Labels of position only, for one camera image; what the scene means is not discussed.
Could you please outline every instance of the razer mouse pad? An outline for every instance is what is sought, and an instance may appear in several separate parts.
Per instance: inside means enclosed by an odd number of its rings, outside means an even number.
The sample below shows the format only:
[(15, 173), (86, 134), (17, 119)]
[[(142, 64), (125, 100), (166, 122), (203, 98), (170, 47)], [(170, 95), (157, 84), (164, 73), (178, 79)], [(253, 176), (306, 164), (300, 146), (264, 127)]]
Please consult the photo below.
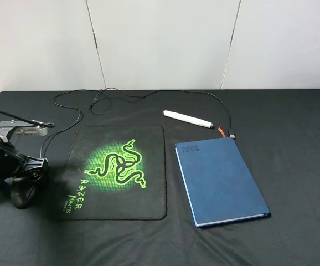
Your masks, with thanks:
[(167, 213), (163, 128), (80, 128), (56, 183), (50, 205), (55, 219), (163, 219)]

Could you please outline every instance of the white marker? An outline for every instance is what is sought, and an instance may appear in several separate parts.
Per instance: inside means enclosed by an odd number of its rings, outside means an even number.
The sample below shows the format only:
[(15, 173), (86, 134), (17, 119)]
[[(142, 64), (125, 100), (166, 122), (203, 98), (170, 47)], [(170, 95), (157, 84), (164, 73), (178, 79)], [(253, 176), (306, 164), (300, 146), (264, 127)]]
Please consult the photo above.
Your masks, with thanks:
[(181, 120), (181, 121), (184, 121), (187, 123), (191, 123), (191, 124), (194, 124), (197, 126), (204, 126), (209, 129), (214, 128), (213, 123), (211, 123), (211, 122), (207, 122), (202, 119), (198, 119), (198, 118), (191, 117), (188, 115), (182, 115), (182, 114), (179, 114), (178, 112), (163, 111), (162, 113), (164, 114), (164, 116), (171, 117), (171, 118), (174, 118), (177, 120)]

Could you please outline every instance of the white wall panel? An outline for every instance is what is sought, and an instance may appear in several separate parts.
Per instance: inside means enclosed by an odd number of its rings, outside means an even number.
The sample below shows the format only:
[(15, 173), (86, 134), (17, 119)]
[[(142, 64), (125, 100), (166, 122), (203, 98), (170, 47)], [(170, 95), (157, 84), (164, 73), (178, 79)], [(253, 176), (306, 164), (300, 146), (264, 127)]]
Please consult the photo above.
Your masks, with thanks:
[(320, 88), (320, 0), (242, 0), (223, 88)]
[(0, 0), (0, 91), (100, 88), (84, 0)]
[(107, 86), (218, 89), (239, 0), (88, 0)]

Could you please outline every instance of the blue notebook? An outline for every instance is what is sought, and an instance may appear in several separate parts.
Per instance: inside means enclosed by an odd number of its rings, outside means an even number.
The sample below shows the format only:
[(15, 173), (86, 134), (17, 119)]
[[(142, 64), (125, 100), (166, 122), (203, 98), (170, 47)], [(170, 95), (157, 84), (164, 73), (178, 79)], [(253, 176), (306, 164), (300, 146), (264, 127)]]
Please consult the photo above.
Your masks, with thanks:
[(197, 227), (270, 213), (232, 138), (177, 143), (175, 147)]

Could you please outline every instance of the black cable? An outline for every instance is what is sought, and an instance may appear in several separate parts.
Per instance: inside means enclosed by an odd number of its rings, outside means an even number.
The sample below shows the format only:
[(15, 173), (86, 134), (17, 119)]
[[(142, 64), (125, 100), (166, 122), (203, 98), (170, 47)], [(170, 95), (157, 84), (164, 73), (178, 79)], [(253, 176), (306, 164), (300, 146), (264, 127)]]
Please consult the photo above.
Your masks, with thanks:
[(45, 123), (39, 123), (39, 122), (36, 122), (36, 121), (31, 121), (31, 120), (19, 117), (17, 115), (10, 114), (9, 112), (5, 112), (3, 110), (0, 110), (0, 114), (6, 115), (6, 116), (10, 116), (10, 117), (15, 118), (17, 120), (20, 120), (20, 121), (23, 121), (23, 122), (26, 122), (26, 123), (30, 123), (30, 124), (35, 125), (35, 126), (48, 127), (48, 128), (55, 127), (54, 123), (45, 124)]
[(226, 107), (226, 105), (222, 102), (222, 100), (221, 100), (219, 97), (215, 96), (215, 95), (212, 94), (212, 93), (207, 93), (207, 92), (205, 92), (205, 91), (191, 91), (191, 90), (156, 90), (156, 91), (153, 91), (153, 92), (151, 92), (151, 93), (149, 93), (149, 94), (147, 94), (147, 95), (144, 95), (144, 96), (133, 96), (133, 95), (128, 95), (128, 94), (124, 93), (123, 91), (118, 90), (117, 88), (113, 88), (113, 87), (111, 87), (111, 88), (106, 88), (106, 89), (103, 89), (103, 90), (99, 90), (99, 92), (97, 93), (96, 97), (94, 98), (93, 102), (91, 103), (91, 105), (90, 105), (90, 107), (89, 107), (89, 109), (90, 109), (90, 111), (91, 111), (91, 113), (92, 113), (93, 115), (102, 115), (102, 114), (103, 114), (102, 112), (99, 112), (99, 113), (93, 112), (92, 108), (94, 107), (95, 104), (98, 103), (99, 97), (101, 96), (101, 94), (102, 94), (104, 91), (106, 91), (106, 90), (111, 90), (111, 89), (117, 90), (117, 91), (119, 91), (120, 93), (122, 93), (123, 95), (126, 95), (127, 97), (130, 97), (130, 98), (139, 98), (139, 99), (137, 99), (137, 100), (135, 100), (135, 101), (132, 101), (131, 103), (137, 103), (138, 101), (141, 101), (141, 100), (145, 99), (146, 97), (148, 97), (148, 96), (150, 96), (150, 95), (152, 95), (152, 94), (161, 92), (161, 91), (181, 91), (181, 92), (183, 92), (183, 93), (197, 93), (197, 94), (206, 94), (206, 95), (212, 96), (212, 97), (216, 98), (216, 99), (222, 104), (222, 106), (224, 107), (226, 113), (228, 114), (229, 131), (231, 130), (231, 114), (230, 114), (229, 109)]
[[(78, 118), (75, 120), (75, 122), (74, 122), (72, 125), (68, 126), (66, 129), (63, 129), (63, 130), (60, 130), (60, 131), (58, 131), (58, 132), (56, 132), (56, 133), (51, 134), (50, 136), (48, 136), (48, 137), (44, 140), (44, 142), (42, 143), (42, 145), (41, 145), (41, 147), (40, 147), (40, 151), (39, 151), (39, 156), (40, 156), (41, 158), (42, 158), (42, 157), (45, 157), (45, 153), (47, 152), (47, 148), (49, 147), (50, 143), (53, 141), (53, 139), (54, 139), (55, 137), (57, 137), (60, 133), (63, 133), (64, 131), (72, 128), (72, 127), (75, 126), (75, 125), (77, 125), (77, 124), (84, 118), (84, 114), (81, 112), (81, 110), (80, 110), (79, 108), (77, 108), (77, 107), (72, 107), (72, 106), (65, 106), (65, 105), (62, 105), (62, 104), (58, 104), (58, 103), (56, 102), (56, 99), (59, 98), (60, 96), (65, 95), (65, 94), (68, 94), (68, 93), (73, 93), (73, 92), (75, 92), (75, 91), (85, 91), (85, 90), (71, 90), (71, 91), (66, 91), (66, 92), (64, 92), (64, 93), (62, 93), (62, 94), (59, 94), (59, 95), (57, 95), (56, 97), (54, 97), (53, 103), (54, 103), (55, 105), (57, 105), (57, 106), (59, 106), (59, 107), (63, 107), (63, 108), (74, 109), (74, 110), (76, 110), (76, 111), (79, 112), (79, 115), (78, 115)], [(48, 142), (48, 144), (47, 144), (47, 146), (45, 147), (45, 150), (44, 150), (44, 152), (43, 152), (43, 146), (45, 145), (45, 143), (46, 143), (49, 139), (50, 139), (50, 141)]]

